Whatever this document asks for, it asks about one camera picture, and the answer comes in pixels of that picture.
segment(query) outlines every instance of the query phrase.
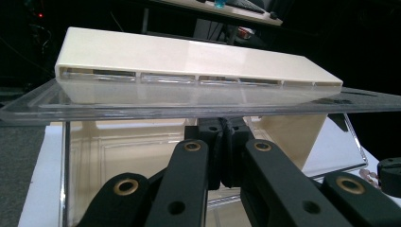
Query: dark background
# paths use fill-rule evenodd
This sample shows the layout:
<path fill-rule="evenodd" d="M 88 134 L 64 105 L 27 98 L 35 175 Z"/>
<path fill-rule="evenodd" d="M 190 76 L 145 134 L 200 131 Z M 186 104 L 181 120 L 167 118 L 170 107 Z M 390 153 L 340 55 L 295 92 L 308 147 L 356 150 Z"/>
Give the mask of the dark background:
<path fill-rule="evenodd" d="M 345 87 L 401 95 L 400 0 L 273 4 L 285 21 L 283 27 L 296 32 L 262 30 L 268 50 L 304 55 L 342 79 Z M 69 26 L 139 33 L 142 18 L 143 9 L 121 0 L 2 0 L 0 87 L 25 93 L 54 78 L 53 67 Z M 187 14 L 153 10 L 148 29 L 191 36 L 195 23 L 196 18 Z M 349 116 L 361 145 L 377 159 L 401 156 L 396 143 L 400 113 Z"/>

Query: brass screw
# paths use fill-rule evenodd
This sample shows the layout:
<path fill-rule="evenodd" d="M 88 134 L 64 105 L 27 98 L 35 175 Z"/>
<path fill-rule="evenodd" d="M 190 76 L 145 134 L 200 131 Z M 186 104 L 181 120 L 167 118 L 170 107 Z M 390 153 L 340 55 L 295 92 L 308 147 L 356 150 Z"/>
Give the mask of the brass screw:
<path fill-rule="evenodd" d="M 121 180 L 115 184 L 113 191 L 118 196 L 128 196 L 138 189 L 139 183 L 134 179 Z"/>
<path fill-rule="evenodd" d="M 183 145 L 183 148 L 186 151 L 198 151 L 201 149 L 201 145 L 198 143 L 195 143 L 195 142 L 189 142 L 189 143 L 186 143 L 185 145 Z"/>
<path fill-rule="evenodd" d="M 268 143 L 260 143 L 257 142 L 254 144 L 254 147 L 259 151 L 269 151 L 271 150 L 271 145 Z"/>
<path fill-rule="evenodd" d="M 347 191 L 352 194 L 360 195 L 365 193 L 365 187 L 351 178 L 346 177 L 338 177 L 336 179 L 337 185 L 344 191 Z"/>

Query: blue cup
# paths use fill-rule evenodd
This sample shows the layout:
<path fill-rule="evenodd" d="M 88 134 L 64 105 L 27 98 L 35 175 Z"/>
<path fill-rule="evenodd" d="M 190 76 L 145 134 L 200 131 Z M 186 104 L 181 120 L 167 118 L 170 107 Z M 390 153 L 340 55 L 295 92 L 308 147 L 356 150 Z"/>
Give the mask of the blue cup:
<path fill-rule="evenodd" d="M 215 8 L 224 8 L 226 2 L 227 0 L 215 0 Z"/>

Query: keyboard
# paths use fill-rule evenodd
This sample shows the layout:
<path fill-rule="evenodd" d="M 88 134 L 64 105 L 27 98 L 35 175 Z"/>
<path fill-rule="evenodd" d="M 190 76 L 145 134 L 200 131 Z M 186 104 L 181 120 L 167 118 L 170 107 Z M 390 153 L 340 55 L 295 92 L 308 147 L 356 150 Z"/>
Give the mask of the keyboard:
<path fill-rule="evenodd" d="M 248 0 L 227 0 L 226 5 L 234 8 L 249 10 L 252 12 L 265 13 L 265 11 L 262 8 L 258 7 L 257 5 Z"/>

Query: desk leg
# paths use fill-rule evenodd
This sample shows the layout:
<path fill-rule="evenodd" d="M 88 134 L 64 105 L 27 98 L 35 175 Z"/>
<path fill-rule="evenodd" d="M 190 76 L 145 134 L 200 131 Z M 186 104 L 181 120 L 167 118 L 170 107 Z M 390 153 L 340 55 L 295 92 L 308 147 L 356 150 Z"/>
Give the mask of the desk leg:
<path fill-rule="evenodd" d="M 231 32 L 230 37 L 228 38 L 227 44 L 234 45 L 234 40 L 236 37 L 236 33 L 238 32 L 238 26 L 233 27 L 233 31 Z"/>
<path fill-rule="evenodd" d="M 149 17 L 149 9 L 144 9 L 144 20 L 142 21 L 141 34 L 147 34 L 148 32 L 148 17 Z"/>

